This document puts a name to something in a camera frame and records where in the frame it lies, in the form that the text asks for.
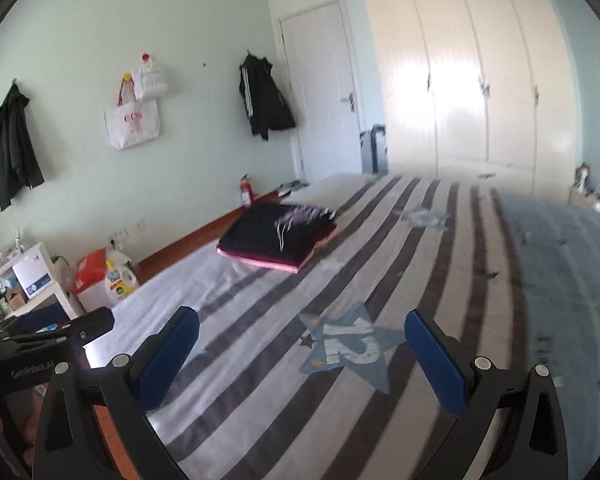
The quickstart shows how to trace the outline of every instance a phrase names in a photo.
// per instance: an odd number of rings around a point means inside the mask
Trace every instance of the door frame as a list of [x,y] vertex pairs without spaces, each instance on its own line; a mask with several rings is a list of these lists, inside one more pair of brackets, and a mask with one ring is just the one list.
[[[282,22],[286,22],[286,20],[290,20],[291,18],[296,18],[298,16],[302,16],[303,14],[307,14],[308,12],[312,12],[314,10],[321,9],[323,7],[327,7],[330,5],[337,5],[340,9],[340,16],[342,17],[342,25],[344,27],[345,39],[347,41],[347,51],[349,53],[349,65],[351,68],[351,75],[353,79],[353,93],[354,93],[354,101],[356,104],[356,118],[358,120],[358,129],[359,133],[362,132],[363,128],[366,128],[365,124],[365,110],[362,102],[362,92],[360,89],[360,78],[358,75],[358,61],[356,59],[356,50],[353,42],[353,33],[351,31],[351,25],[349,21],[349,13],[347,12],[347,4],[345,0],[327,0],[320,4],[316,4],[309,7],[303,7],[301,10],[297,10],[290,14],[285,14],[283,16],[277,16],[274,19],[274,40],[276,42],[276,46],[280,48],[278,53],[278,57],[284,60],[284,70],[285,70],[285,81],[284,88],[285,93],[291,99],[293,104],[296,104],[296,100],[294,97],[293,90],[291,88],[291,70],[289,69],[289,60],[286,55],[286,44],[284,41],[284,36],[282,33]],[[294,162],[294,170],[296,173],[296,178],[305,178],[304,174],[304,162],[302,161],[302,149],[300,147],[300,133],[298,128],[296,128],[291,135],[291,154]],[[360,173],[362,174],[362,152],[361,152],[361,163],[360,163]]]

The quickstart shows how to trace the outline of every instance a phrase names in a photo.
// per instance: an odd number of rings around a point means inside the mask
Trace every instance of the floor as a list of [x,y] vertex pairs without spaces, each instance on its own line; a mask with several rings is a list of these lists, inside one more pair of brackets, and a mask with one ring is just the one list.
[[[256,199],[257,202],[272,202],[277,200],[279,199],[275,192]],[[227,215],[222,216],[140,262],[140,269],[138,271],[138,280],[140,283],[147,282],[156,274],[172,266],[188,254],[221,237],[240,216],[240,211],[239,209],[231,211]],[[136,469],[126,454],[125,447],[116,432],[116,428],[113,426],[109,410],[103,406],[96,406],[95,411],[102,434],[109,446],[109,452],[113,460],[115,460],[120,474],[126,480],[140,480]]]

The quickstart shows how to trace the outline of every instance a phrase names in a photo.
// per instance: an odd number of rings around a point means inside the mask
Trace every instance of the detergent bottle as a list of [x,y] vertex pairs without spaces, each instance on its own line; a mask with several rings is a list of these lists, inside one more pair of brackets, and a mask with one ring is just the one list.
[[116,267],[107,260],[107,294],[115,302],[124,300],[138,288],[138,279],[126,267]]

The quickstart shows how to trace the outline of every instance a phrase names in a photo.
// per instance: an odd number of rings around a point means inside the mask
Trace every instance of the folded clothes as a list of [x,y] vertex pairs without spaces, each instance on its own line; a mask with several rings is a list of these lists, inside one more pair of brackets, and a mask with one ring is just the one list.
[[315,251],[324,245],[328,244],[331,239],[338,234],[338,229],[334,228],[330,234],[326,235],[321,240],[318,240],[314,244],[314,250],[305,258],[305,260],[299,265],[293,265],[288,262],[284,262],[283,260],[277,260],[275,258],[267,258],[265,256],[259,256],[258,254],[240,254],[240,253],[228,253],[223,251],[219,246],[217,247],[218,254],[222,254],[222,256],[228,256],[229,258],[233,258],[234,260],[238,260],[245,264],[250,264],[255,267],[263,267],[264,269],[273,269],[273,270],[282,270],[283,272],[290,272],[291,274],[297,274],[302,267],[314,257]]
[[218,242],[218,252],[254,265],[298,272],[329,238],[335,212],[303,204],[260,203],[245,211]]

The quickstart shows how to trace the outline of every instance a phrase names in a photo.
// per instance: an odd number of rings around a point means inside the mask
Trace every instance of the fire extinguisher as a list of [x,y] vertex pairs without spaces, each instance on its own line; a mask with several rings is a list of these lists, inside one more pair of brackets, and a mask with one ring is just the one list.
[[242,206],[251,207],[254,197],[251,179],[249,175],[245,175],[240,179],[240,200],[242,201]]

